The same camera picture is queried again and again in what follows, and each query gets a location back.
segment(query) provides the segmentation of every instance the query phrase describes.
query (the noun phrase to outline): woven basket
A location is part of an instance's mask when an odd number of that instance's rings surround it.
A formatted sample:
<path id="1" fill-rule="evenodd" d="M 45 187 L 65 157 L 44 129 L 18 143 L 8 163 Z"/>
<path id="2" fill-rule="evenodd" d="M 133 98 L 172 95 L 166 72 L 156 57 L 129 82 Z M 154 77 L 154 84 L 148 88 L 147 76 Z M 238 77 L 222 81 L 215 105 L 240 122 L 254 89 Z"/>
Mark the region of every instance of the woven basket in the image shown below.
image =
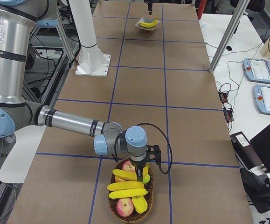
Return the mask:
<path id="1" fill-rule="evenodd" d="M 124 159 L 124 160 L 120 161 L 116 165 L 115 169 L 122 169 L 122 165 L 128 160 L 129 159 Z M 142 214 L 137 213 L 135 211 L 135 209 L 134 209 L 134 211 L 133 211 L 133 213 L 131 215 L 129 215 L 128 217 L 122 217 L 116 211 L 116 205 L 117 205 L 117 202 L 118 202 L 119 199 L 111 199 L 111 198 L 108 197 L 110 210 L 113 213 L 113 215 L 117 219 L 119 219 L 120 221 L 122 221 L 124 223 L 135 223 L 135 222 L 141 221 L 150 212 L 151 207 L 152 207 L 152 202 L 153 202 L 153 173 L 152 173 L 151 168 L 148 169 L 148 174 L 150 176 L 150 181 L 147 184 L 144 184 L 144 188 L 148 191 L 148 194 L 144 195 L 144 198 L 147 201 L 147 210 L 145 212 L 143 212 Z M 111 183 L 115 183 L 114 178 L 115 177 L 112 174 Z"/>

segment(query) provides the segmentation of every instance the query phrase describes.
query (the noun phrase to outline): table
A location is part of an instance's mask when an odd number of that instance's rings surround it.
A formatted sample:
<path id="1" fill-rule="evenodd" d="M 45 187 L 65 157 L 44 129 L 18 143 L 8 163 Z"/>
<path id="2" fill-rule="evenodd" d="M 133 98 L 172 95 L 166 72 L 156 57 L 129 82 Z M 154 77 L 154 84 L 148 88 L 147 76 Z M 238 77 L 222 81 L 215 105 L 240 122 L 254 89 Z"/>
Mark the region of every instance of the table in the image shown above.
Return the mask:
<path id="1" fill-rule="evenodd" d="M 212 46 L 218 46 L 230 19 L 230 15 L 202 15 L 200 26 L 204 41 Z M 227 63 L 229 61 L 242 62 L 245 58 L 254 57 L 255 59 L 264 59 L 266 57 L 262 57 L 260 54 L 260 49 L 263 47 L 262 40 L 260 39 L 247 16 L 243 16 L 241 18 L 237 32 L 233 35 L 228 45 L 232 47 L 232 52 L 240 51 L 240 53 L 229 54 L 230 52 L 225 50 L 225 56 L 221 58 L 219 65 L 214 72 L 214 76 L 215 79 L 222 84 L 231 83 L 232 88 L 236 89 L 237 85 L 228 77 Z M 211 56 L 214 56 L 216 50 L 212 46 L 207 45 L 207 51 L 208 55 L 210 56 L 210 60 L 212 60 Z M 259 113 L 252 92 L 253 86 L 256 83 L 249 82 L 245 76 L 242 77 L 244 73 L 242 63 L 230 63 L 229 67 L 231 75 L 230 77 L 238 83 L 242 80 L 242 84 L 237 96 L 235 96 L 236 92 L 230 92 L 228 98 L 229 102 L 232 105 L 235 105 L 233 115 L 234 121 L 232 122 L 233 126 L 230 134 L 243 131 L 246 137 L 250 140 L 270 124 L 270 115 Z M 259 167 L 253 168 L 252 172 L 254 172 L 256 175 L 263 174 Z M 266 221 L 266 218 L 270 217 L 270 211 L 260 214 L 257 212 L 254 206 L 250 206 L 250 210 L 254 223 Z"/>
<path id="2" fill-rule="evenodd" d="M 55 107 L 124 128 L 150 122 L 168 135 L 172 169 L 163 175 L 150 163 L 154 201 L 144 223 L 250 224 L 195 8 L 154 4 L 161 25 L 150 33 L 134 26 L 147 14 L 144 3 L 99 2 L 94 23 L 99 48 L 111 53 L 108 76 L 71 69 Z M 146 132 L 167 162 L 165 140 Z M 91 137 L 46 128 L 8 223 L 118 223 L 106 190 L 114 166 L 94 154 Z"/>

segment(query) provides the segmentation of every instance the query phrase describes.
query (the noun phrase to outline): toy banana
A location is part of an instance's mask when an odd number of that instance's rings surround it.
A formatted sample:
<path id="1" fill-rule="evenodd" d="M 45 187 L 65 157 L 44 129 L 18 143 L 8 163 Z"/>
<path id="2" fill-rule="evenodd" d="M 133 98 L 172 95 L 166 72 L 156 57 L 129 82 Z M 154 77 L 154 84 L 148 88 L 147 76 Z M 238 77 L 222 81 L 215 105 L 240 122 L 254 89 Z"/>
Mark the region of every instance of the toy banana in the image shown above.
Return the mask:
<path id="1" fill-rule="evenodd" d="M 136 197 L 146 195 L 148 191 L 145 188 L 134 188 L 127 190 L 117 190 L 113 191 L 109 194 L 109 198 L 128 198 L 128 197 Z"/>
<path id="2" fill-rule="evenodd" d="M 139 25 L 145 28 L 152 28 L 155 27 L 158 24 L 158 17 L 155 17 L 155 20 L 153 22 L 140 22 Z"/>
<path id="3" fill-rule="evenodd" d="M 148 167 L 149 164 L 147 163 L 146 166 L 143 168 L 143 176 L 146 176 L 148 174 Z M 120 169 L 114 169 L 112 170 L 112 173 L 124 180 L 127 181 L 136 181 L 137 180 L 137 174 L 135 172 L 127 172 L 124 170 L 120 170 Z"/>
<path id="4" fill-rule="evenodd" d="M 132 197 L 132 202 L 137 213 L 142 214 L 147 210 L 147 201 L 143 196 Z"/>
<path id="5" fill-rule="evenodd" d="M 144 188 L 144 184 L 138 181 L 125 181 L 125 182 L 112 183 L 107 186 L 107 189 L 110 191 L 126 190 L 126 189 L 133 189 L 133 188 Z"/>

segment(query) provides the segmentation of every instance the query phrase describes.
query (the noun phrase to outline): blue grid line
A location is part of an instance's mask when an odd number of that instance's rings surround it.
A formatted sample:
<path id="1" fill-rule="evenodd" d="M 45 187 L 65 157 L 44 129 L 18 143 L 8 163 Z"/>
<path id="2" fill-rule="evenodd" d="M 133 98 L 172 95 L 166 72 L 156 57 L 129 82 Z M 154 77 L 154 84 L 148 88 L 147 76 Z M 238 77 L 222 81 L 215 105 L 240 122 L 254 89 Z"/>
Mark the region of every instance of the blue grid line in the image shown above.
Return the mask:
<path id="1" fill-rule="evenodd" d="M 150 106 L 150 107 L 177 108 L 177 109 L 189 109 L 189 110 L 223 111 L 223 109 L 213 109 L 213 108 L 198 108 L 198 107 L 183 107 L 183 106 L 164 106 L 164 105 L 147 105 L 147 104 L 128 104 L 128 103 L 115 103 L 115 102 L 110 103 L 110 102 L 99 102 L 99 101 L 78 100 L 78 99 L 58 99 L 58 100 L 59 101 L 71 101 L 71 102 L 83 102 L 83 103 L 110 104 L 110 105 Z"/>
<path id="2" fill-rule="evenodd" d="M 129 16 L 130 6 L 131 6 L 131 3 L 129 2 L 129 8 L 128 8 L 127 16 L 126 17 Z M 111 110 L 112 110 L 112 103 L 113 103 L 113 98 L 114 98 L 114 92 L 115 92 L 116 82 L 117 82 L 117 76 L 118 76 L 118 70 L 119 70 L 119 64 L 120 64 L 120 59 L 121 59 L 121 53 L 122 53 L 123 44 L 124 44 L 124 40 L 122 40 L 121 48 L 120 48 L 120 53 L 119 53 L 118 67 L 117 67 L 117 70 L 116 70 L 115 81 L 114 81 L 113 92 L 112 92 L 111 103 L 110 103 L 109 114 L 108 114 L 108 120 L 107 120 L 108 123 L 110 121 L 110 115 L 111 115 Z M 91 224 L 92 211 L 93 211 L 93 207 L 94 207 L 94 201 L 95 201 L 95 197 L 96 197 L 96 190 L 97 190 L 97 185 L 98 185 L 98 180 L 99 180 L 99 172 L 100 172 L 100 169 L 101 169 L 102 161 L 103 161 L 103 156 L 100 157 L 100 161 L 99 161 L 98 172 L 97 172 L 97 179 L 96 179 L 96 185 L 95 185 L 94 194 L 93 194 L 93 198 L 92 198 L 91 209 L 90 209 L 90 217 L 89 217 L 89 220 L 88 220 L 88 224 Z"/>
<path id="3" fill-rule="evenodd" d="M 144 39 L 131 39 L 131 38 L 116 38 L 116 37 L 97 37 L 97 39 L 110 39 L 110 40 L 128 40 L 128 41 L 155 41 L 162 42 L 163 40 L 144 40 Z M 175 43 L 203 43 L 202 41 L 165 41 L 165 42 L 175 42 Z"/>
<path id="4" fill-rule="evenodd" d="M 129 8 L 128 8 L 127 15 L 126 15 L 124 35 L 123 35 L 123 39 L 122 39 L 122 43 L 121 43 L 121 48 L 120 48 L 120 53 L 119 53 L 119 58 L 118 58 L 118 66 L 117 66 L 117 70 L 116 70 L 114 87 L 113 87 L 113 92 L 112 92 L 112 97 L 111 97 L 111 104 L 110 104 L 110 109 L 109 109 L 109 114 L 108 114 L 108 122 L 110 120 L 110 115 L 111 115 L 111 109 L 112 109 L 112 104 L 113 104 L 113 99 L 114 99 L 114 93 L 115 93 L 115 88 L 116 88 L 116 82 L 117 82 L 117 77 L 118 77 L 118 71 L 119 71 L 119 65 L 120 65 L 120 60 L 121 60 L 122 48 L 123 48 L 124 39 L 125 39 L 125 30 L 126 30 L 127 18 L 129 16 L 129 12 L 130 12 L 130 6 L 131 6 L 131 2 L 129 2 Z"/>
<path id="5" fill-rule="evenodd" d="M 164 19 L 164 12 L 163 12 L 163 4 L 162 7 L 162 18 Z M 167 100 L 167 82 L 166 82 L 166 55 L 165 55 L 165 35 L 164 35 L 164 23 L 162 23 L 162 30 L 163 30 L 163 54 L 164 54 L 164 79 L 165 79 L 165 106 L 166 106 L 166 133 L 167 138 L 169 140 L 169 121 L 168 121 L 168 100 Z M 168 160 L 168 167 L 170 165 L 170 155 L 169 155 L 169 147 L 167 145 L 167 160 Z M 169 191 L 169 213 L 170 213 L 170 224 L 173 223 L 173 212 L 172 212 L 172 191 L 171 191 L 171 174 L 168 173 L 168 191 Z"/>
<path id="6" fill-rule="evenodd" d="M 164 68 L 155 68 L 155 67 L 138 67 L 138 66 L 124 66 L 124 65 L 110 65 L 110 67 L 118 67 L 118 68 L 134 68 L 134 69 L 160 69 L 164 70 Z M 172 69 L 165 68 L 166 70 L 177 70 L 177 71 L 208 71 L 206 69 Z"/>
<path id="7" fill-rule="evenodd" d="M 93 212 L 93 207 L 94 207 L 94 201 L 96 198 L 96 193 L 97 193 L 97 183 L 99 179 L 99 173 L 101 171 L 101 166 L 102 166 L 102 156 L 99 159 L 99 165 L 98 165 L 98 170 L 97 170 L 97 178 L 96 178 L 96 185 L 94 186 L 94 191 L 93 191 L 93 197 L 92 197 L 92 202 L 91 202 L 91 209 L 90 209 L 90 215 L 88 219 L 88 224 L 91 223 L 91 218 L 92 218 L 92 212 Z"/>
<path id="8" fill-rule="evenodd" d="M 201 167 L 239 168 L 239 166 L 233 166 L 233 165 L 204 164 L 204 163 L 192 163 L 192 162 L 173 162 L 172 164 L 189 165 L 189 166 L 201 166 Z"/>
<path id="9" fill-rule="evenodd" d="M 133 17 L 115 17 L 115 16 L 92 16 L 93 18 L 113 18 L 113 19 L 133 19 L 140 20 L 141 18 L 133 18 Z M 199 22 L 198 20 L 172 20 L 172 19 L 159 19 L 160 21 L 183 21 L 183 22 Z"/>
<path id="10" fill-rule="evenodd" d="M 203 43 L 202 41 L 165 41 L 165 42 L 176 42 L 176 43 Z"/>
<path id="11" fill-rule="evenodd" d="M 74 154 L 58 154 L 58 153 L 35 153 L 36 155 L 53 155 L 53 156 L 65 156 L 65 157 L 80 157 L 80 158 L 90 158 L 90 159 L 99 159 L 100 156 L 92 155 L 74 155 Z"/>
<path id="12" fill-rule="evenodd" d="M 182 107 L 182 106 L 167 106 L 168 108 L 179 108 L 189 110 L 202 110 L 202 111 L 223 111 L 223 109 L 212 109 L 212 108 L 197 108 L 197 107 Z"/>
<path id="13" fill-rule="evenodd" d="M 76 154 L 58 154 L 58 153 L 35 153 L 36 155 L 51 155 L 51 156 L 64 156 L 64 157 L 77 157 L 77 158 L 89 158 L 89 159 L 101 159 L 100 156 L 92 155 L 76 155 Z M 112 157 L 103 157 L 103 160 L 114 160 Z M 206 163 L 191 163 L 191 162 L 173 162 L 176 165 L 186 165 L 186 166 L 202 166 L 202 167 L 221 167 L 221 168 L 239 168 L 239 166 L 233 165 L 219 165 L 219 164 L 206 164 Z"/>
<path id="14" fill-rule="evenodd" d="M 110 102 L 79 100 L 79 99 L 58 99 L 57 101 L 71 101 L 71 102 L 82 102 L 82 103 L 110 104 Z"/>
<path id="15" fill-rule="evenodd" d="M 163 70 L 163 68 L 154 68 L 154 67 L 138 67 L 138 66 L 124 66 L 124 65 L 119 65 L 118 67 L 120 67 L 120 68 L 132 68 L 132 69 L 159 69 L 159 70 Z"/>

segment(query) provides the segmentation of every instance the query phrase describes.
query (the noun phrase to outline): apple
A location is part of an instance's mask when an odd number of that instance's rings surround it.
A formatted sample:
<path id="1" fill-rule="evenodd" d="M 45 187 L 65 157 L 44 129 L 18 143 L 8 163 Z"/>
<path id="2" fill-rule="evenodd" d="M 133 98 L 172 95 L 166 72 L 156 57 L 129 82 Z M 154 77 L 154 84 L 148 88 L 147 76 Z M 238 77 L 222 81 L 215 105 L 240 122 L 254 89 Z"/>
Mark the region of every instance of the apple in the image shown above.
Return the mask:
<path id="1" fill-rule="evenodd" d="M 126 180 L 119 178 L 118 176 L 114 176 L 115 182 L 124 182 Z"/>
<path id="2" fill-rule="evenodd" d="M 127 171 L 127 172 L 135 172 L 136 171 L 135 167 L 131 164 L 131 161 L 129 161 L 129 160 L 123 164 L 122 170 Z"/>
<path id="3" fill-rule="evenodd" d="M 117 202 L 116 210 L 122 217 L 129 216 L 134 210 L 132 200 L 130 198 L 120 198 Z"/>

